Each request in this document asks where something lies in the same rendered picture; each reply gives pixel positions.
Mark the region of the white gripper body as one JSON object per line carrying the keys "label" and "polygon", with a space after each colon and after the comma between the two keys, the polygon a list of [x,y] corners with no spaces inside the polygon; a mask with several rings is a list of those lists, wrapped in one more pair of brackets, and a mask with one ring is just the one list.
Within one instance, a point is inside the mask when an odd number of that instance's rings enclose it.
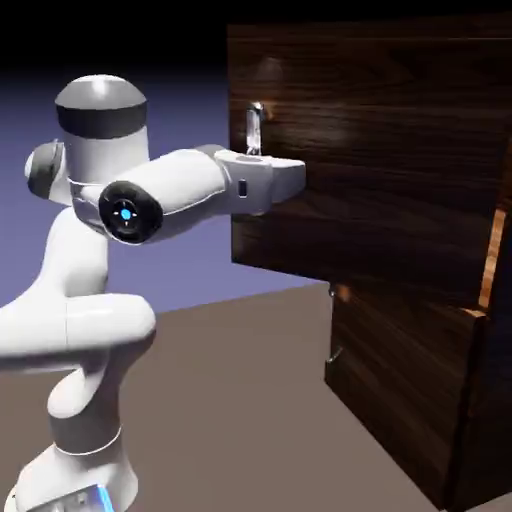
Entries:
{"label": "white gripper body", "polygon": [[273,172],[273,203],[284,202],[305,188],[306,164],[303,161],[272,157],[270,163]]}

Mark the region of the large dark wood cabinet door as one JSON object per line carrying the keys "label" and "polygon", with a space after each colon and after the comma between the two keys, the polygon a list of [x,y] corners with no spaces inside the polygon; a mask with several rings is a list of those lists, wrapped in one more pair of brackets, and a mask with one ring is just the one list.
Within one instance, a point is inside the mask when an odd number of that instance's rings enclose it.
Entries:
{"label": "large dark wood cabinet door", "polygon": [[262,103],[264,153],[307,186],[232,221],[240,264],[485,308],[512,217],[512,11],[231,25],[230,145]]}

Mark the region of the dark wood cabinet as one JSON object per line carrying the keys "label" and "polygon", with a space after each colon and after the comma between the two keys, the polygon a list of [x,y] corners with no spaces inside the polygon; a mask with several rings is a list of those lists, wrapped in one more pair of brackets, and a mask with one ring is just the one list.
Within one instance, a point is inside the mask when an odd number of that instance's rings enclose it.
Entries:
{"label": "dark wood cabinet", "polygon": [[496,218],[489,244],[495,270],[469,382],[449,512],[466,512],[512,492],[512,137]]}

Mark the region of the small dark wood cabinet door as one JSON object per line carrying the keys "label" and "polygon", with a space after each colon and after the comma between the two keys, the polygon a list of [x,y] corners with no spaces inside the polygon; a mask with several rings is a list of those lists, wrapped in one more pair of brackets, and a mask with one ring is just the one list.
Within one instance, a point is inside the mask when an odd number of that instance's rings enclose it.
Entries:
{"label": "small dark wood cabinet door", "polygon": [[337,285],[325,382],[439,509],[456,480],[486,315]]}

